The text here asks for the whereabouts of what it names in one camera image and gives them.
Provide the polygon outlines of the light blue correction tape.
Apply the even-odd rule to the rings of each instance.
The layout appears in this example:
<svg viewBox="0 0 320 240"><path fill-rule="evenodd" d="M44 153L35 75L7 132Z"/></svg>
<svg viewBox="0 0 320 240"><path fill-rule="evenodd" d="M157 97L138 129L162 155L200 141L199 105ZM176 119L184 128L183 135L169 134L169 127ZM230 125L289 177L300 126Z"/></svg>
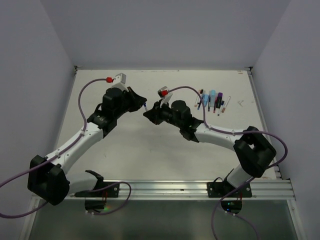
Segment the light blue correction tape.
<svg viewBox="0 0 320 240"><path fill-rule="evenodd" d="M208 105L209 100L210 100L210 95L209 94L203 94L202 95L202 100L203 100L204 107L206 107Z"/></svg>

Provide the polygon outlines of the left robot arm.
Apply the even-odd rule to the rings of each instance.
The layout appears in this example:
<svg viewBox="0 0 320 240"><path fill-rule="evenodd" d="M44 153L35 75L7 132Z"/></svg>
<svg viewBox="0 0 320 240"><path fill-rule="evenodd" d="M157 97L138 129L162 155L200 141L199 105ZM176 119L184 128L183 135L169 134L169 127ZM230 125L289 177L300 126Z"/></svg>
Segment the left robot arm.
<svg viewBox="0 0 320 240"><path fill-rule="evenodd" d="M93 145L105 138L125 113L138 111L147 102L130 87L106 90L94 112L85 119L82 129L59 149L45 157L36 155L30 162L27 188L51 205L60 204L67 195L89 192L99 196L104 190L104 178L92 170L69 175L72 166Z"/></svg>

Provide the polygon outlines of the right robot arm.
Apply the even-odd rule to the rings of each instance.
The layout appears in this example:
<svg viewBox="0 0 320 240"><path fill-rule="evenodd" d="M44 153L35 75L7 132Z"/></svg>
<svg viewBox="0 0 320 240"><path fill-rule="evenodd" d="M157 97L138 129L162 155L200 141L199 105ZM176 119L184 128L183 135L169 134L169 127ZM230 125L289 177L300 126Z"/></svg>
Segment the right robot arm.
<svg viewBox="0 0 320 240"><path fill-rule="evenodd" d="M241 185L249 179L260 178L277 154L257 128L249 126L245 130L249 133L240 135L211 130L204 121L191 114L190 108L182 100L176 100L171 105L158 101L143 116L155 125L166 122L179 128L180 134L188 141L213 144L234 151L239 165L223 180L222 189L227 196L235 196L241 190Z"/></svg>

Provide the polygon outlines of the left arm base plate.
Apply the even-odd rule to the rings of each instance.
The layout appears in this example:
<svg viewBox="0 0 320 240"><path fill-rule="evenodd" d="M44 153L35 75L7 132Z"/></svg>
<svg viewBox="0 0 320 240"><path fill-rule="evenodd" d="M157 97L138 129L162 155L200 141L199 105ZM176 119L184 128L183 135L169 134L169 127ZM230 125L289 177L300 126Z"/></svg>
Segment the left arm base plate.
<svg viewBox="0 0 320 240"><path fill-rule="evenodd" d="M102 189L114 184L112 187L103 189L102 191L89 192L88 190L76 192L77 198L117 198L119 196L120 184L111 181L101 181L96 184L94 190Z"/></svg>

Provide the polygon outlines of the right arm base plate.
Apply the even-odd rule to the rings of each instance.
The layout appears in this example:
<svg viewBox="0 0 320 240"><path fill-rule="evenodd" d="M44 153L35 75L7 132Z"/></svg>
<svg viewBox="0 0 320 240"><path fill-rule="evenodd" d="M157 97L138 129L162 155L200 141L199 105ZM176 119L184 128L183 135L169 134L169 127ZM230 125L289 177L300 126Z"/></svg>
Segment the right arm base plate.
<svg viewBox="0 0 320 240"><path fill-rule="evenodd" d="M234 189L235 187L227 181L212 181L206 183L206 190L209 198L222 198ZM228 198L251 198L252 196L251 185L248 183L240 190L230 194Z"/></svg>

